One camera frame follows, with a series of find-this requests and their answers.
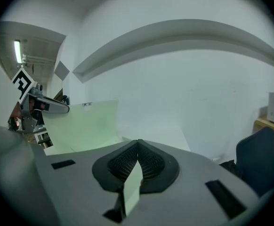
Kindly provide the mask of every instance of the black rectangular hole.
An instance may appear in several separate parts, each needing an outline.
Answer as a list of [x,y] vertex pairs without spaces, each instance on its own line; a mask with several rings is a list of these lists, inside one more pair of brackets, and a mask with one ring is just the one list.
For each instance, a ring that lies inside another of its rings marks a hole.
[[113,220],[116,223],[121,223],[123,219],[125,219],[125,205],[124,205],[124,196],[123,191],[118,194],[116,204],[113,209],[108,210],[106,213],[103,214],[106,218]]
[[219,180],[205,184],[230,219],[246,210],[244,205]]
[[66,161],[52,163],[51,166],[53,167],[53,169],[59,169],[59,168],[70,166],[72,164],[75,164],[73,160],[66,160]]

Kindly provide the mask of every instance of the blue chair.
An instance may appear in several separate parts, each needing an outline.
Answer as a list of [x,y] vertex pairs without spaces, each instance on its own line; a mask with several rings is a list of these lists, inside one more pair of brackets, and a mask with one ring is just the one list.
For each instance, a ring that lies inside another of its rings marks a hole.
[[262,196],[274,188],[274,130],[264,127],[236,146],[236,167],[242,180]]

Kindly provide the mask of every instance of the fluorescent light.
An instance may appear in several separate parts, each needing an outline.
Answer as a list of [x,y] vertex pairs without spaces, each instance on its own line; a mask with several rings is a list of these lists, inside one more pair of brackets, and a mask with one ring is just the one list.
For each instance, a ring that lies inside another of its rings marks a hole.
[[21,52],[20,52],[20,41],[19,40],[15,40],[14,41],[14,45],[15,45],[16,61],[19,64],[21,64],[22,63],[22,59],[21,59]]

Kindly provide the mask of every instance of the black slot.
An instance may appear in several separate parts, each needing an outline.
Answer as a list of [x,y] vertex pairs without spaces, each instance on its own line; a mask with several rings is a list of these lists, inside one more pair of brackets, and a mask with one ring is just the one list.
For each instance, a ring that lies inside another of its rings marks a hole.
[[59,169],[59,168],[70,166],[72,164],[75,164],[73,160],[66,160],[66,161],[52,163],[51,166],[53,167],[53,169]]
[[180,171],[172,155],[139,139],[97,159],[92,173],[104,190],[120,193],[137,161],[143,175],[141,194],[163,192],[176,180]]
[[219,180],[205,184],[230,219],[246,210],[244,205]]
[[118,194],[114,208],[108,210],[103,216],[116,223],[121,223],[121,221],[126,218],[123,192]]

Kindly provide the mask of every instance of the wooden shelf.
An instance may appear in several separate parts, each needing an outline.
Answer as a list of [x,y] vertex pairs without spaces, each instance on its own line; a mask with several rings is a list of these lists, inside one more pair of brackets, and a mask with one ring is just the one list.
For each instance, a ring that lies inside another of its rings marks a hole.
[[270,127],[274,130],[274,123],[267,120],[266,116],[260,117],[255,121],[255,125],[258,127]]

